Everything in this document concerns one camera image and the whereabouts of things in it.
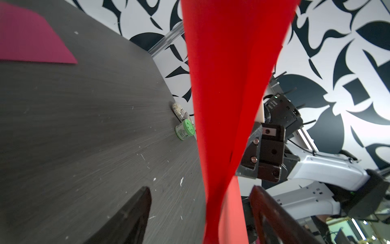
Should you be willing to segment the magenta paper sheet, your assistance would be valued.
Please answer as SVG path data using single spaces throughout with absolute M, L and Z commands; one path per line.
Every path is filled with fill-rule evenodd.
M 78 63 L 41 15 L 6 2 L 1 2 L 1 60 Z

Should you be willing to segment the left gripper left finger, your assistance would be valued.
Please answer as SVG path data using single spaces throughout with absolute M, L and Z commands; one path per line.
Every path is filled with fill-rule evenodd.
M 86 244 L 142 244 L 151 209 L 148 187 L 140 188 L 129 201 L 85 241 Z

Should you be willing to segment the green round lid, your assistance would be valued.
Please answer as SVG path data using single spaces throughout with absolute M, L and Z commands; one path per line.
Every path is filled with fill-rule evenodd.
M 195 132 L 196 130 L 194 129 L 192 122 L 188 119 L 184 119 L 180 125 L 177 125 L 175 127 L 175 133 L 177 137 L 182 141 L 193 137 L 195 135 Z

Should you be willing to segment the red square paper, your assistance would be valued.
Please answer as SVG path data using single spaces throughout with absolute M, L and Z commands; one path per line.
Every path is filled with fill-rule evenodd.
M 203 243 L 245 242 L 238 205 L 223 210 L 299 1 L 182 1 L 206 215 Z

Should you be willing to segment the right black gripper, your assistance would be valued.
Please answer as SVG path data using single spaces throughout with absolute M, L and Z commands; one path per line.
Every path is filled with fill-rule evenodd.
M 298 161 L 299 157 L 285 147 L 283 126 L 255 122 L 236 175 L 282 183 Z

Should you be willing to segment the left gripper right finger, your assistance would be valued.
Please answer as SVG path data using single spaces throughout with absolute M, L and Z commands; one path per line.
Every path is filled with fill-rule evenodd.
M 318 244 L 319 241 L 307 230 L 301 227 L 276 200 L 261 186 L 254 186 L 249 196 L 256 231 L 259 240 L 265 244 L 269 233 L 265 223 L 272 228 L 273 233 L 284 244 Z

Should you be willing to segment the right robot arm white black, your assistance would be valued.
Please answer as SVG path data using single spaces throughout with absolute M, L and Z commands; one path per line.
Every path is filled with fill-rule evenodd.
M 308 180 L 305 187 L 274 196 L 295 220 L 318 215 L 365 220 L 376 214 L 390 186 L 381 173 L 364 169 L 345 150 L 326 154 L 288 140 L 293 123 L 302 120 L 284 94 L 267 95 L 264 113 L 265 122 L 253 127 L 237 176 L 259 179 L 265 189 Z

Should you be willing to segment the white grey sneaker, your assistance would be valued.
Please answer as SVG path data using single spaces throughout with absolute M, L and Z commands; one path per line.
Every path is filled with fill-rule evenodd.
M 193 122 L 189 113 L 179 103 L 173 103 L 172 111 L 181 122 L 184 120 L 189 120 L 191 123 Z

